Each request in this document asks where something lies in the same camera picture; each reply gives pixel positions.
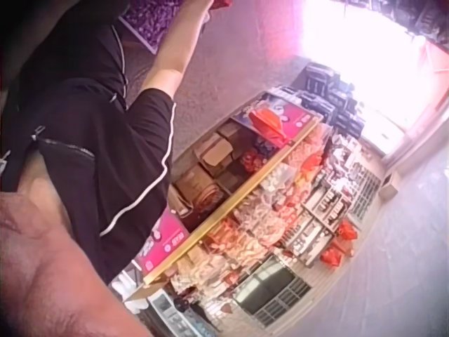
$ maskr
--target white stripe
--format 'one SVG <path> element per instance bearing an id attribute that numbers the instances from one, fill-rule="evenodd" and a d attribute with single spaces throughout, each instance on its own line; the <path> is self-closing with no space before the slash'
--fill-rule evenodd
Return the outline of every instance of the white stripe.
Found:
<path id="1" fill-rule="evenodd" d="M 134 264 L 134 267 L 136 267 L 140 272 L 142 271 L 142 268 L 138 265 L 137 262 L 135 262 L 135 260 L 132 260 L 131 263 Z"/>
<path id="2" fill-rule="evenodd" d="M 171 118 L 170 118 L 170 135 L 168 137 L 167 152 L 163 156 L 162 161 L 161 161 L 161 165 L 163 167 L 162 174 L 153 183 L 151 183 L 131 205 L 128 205 L 127 207 L 125 207 L 124 209 L 119 211 L 114 216 L 114 218 L 112 219 L 112 222 L 109 224 L 109 226 L 107 226 L 107 228 L 100 233 L 101 237 L 106 235 L 107 233 L 111 232 L 112 228 L 114 228 L 114 226 L 116 225 L 116 223 L 120 219 L 120 217 L 127 211 L 130 211 L 131 209 L 135 208 L 147 196 L 147 194 L 154 188 L 154 186 L 159 184 L 161 182 L 161 180 L 164 179 L 164 177 L 167 175 L 168 167 L 167 167 L 166 162 L 167 162 L 168 156 L 170 155 L 172 141 L 173 141 L 173 120 L 175 118 L 175 108 L 176 108 L 176 103 L 173 103 L 173 109 L 172 109 Z"/>
<path id="3" fill-rule="evenodd" d="M 123 98 L 126 97 L 126 75 L 125 75 L 125 52 L 123 51 L 123 46 L 120 41 L 119 33 L 115 29 L 114 25 L 112 25 L 112 31 L 114 32 L 117 43 L 119 44 L 120 54 L 121 54 L 121 73 L 123 75 L 123 79 L 125 80 L 125 85 L 123 86 Z"/>
<path id="4" fill-rule="evenodd" d="M 135 37 L 138 38 L 138 40 L 145 46 L 147 47 L 147 49 L 149 50 L 150 53 L 152 53 L 153 55 L 157 54 L 157 50 L 155 48 L 153 48 L 152 46 L 149 45 L 149 43 L 147 42 L 147 40 L 145 40 L 142 35 L 140 35 L 138 33 L 137 30 L 135 30 L 134 28 L 131 27 L 131 25 L 122 17 L 119 17 L 119 20 L 121 23 L 123 23 L 123 25 L 128 28 L 130 30 L 131 33 L 134 34 Z"/>

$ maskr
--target zipper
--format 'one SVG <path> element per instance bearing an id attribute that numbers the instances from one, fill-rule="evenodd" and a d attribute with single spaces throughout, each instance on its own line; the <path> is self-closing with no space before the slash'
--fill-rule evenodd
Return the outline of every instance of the zipper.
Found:
<path id="1" fill-rule="evenodd" d="M 0 177 L 1 174 L 5 171 L 6 169 L 6 165 L 8 164 L 7 158 L 9 157 L 9 155 L 11 154 L 11 151 L 7 151 L 7 153 L 5 153 L 5 155 L 0 158 Z"/>
<path id="2" fill-rule="evenodd" d="M 31 138 L 34 141 L 41 141 L 44 142 L 45 144 L 49 144 L 49 145 L 54 145 L 54 146 L 60 146 L 60 147 L 65 147 L 67 149 L 70 150 L 75 150 L 77 151 L 79 154 L 82 154 L 83 156 L 89 158 L 89 159 L 95 159 L 95 155 L 85 149 L 84 147 L 79 147 L 76 145 L 72 145 L 72 144 L 64 144 L 61 142 L 58 142 L 57 140 L 52 140 L 52 139 L 48 139 L 48 138 L 42 138 L 40 136 L 40 134 L 45 130 L 45 126 L 39 126 L 36 130 L 34 130 L 34 134 L 31 136 Z"/>

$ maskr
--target cardboard box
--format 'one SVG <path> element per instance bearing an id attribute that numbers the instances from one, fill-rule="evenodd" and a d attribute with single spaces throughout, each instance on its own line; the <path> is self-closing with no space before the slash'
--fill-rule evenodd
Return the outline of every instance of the cardboard box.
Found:
<path id="1" fill-rule="evenodd" d="M 217 166 L 227 155 L 231 154 L 233 148 L 230 142 L 213 133 L 209 139 L 202 142 L 195 150 L 195 155 L 209 166 Z"/>

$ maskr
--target person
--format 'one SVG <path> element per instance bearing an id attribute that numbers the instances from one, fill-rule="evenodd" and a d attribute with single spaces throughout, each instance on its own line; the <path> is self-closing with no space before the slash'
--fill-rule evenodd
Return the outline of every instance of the person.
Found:
<path id="1" fill-rule="evenodd" d="M 173 97 L 213 0 L 183 1 L 129 108 L 117 33 L 103 22 L 74 25 L 78 2 L 51 1 L 65 6 L 48 37 L 33 53 L 19 48 L 32 55 L 20 70 L 19 109 L 1 116 L 0 190 L 64 228 L 108 284 L 166 208 Z"/>
<path id="2" fill-rule="evenodd" d="M 0 246 L 1 336 L 151 337 L 26 195 L 0 193 Z"/>

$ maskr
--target skin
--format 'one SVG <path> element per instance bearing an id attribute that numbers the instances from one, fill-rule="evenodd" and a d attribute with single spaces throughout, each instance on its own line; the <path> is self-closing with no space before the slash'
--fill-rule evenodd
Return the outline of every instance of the skin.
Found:
<path id="1" fill-rule="evenodd" d="M 1 306 L 21 336 L 151 336 L 22 194 L 0 194 L 0 247 Z"/>
<path id="2" fill-rule="evenodd" d="M 142 90 L 159 88 L 175 95 L 212 2 L 185 0 Z M 64 8 L 55 11 L 46 34 Z M 39 36 L 43 41 L 46 35 Z M 20 47 L 23 54 L 31 55 L 39 44 L 34 41 Z M 151 336 L 97 276 L 70 237 L 67 221 L 43 159 L 34 154 L 18 193 L 0 193 L 0 304 L 8 324 L 29 337 Z"/>

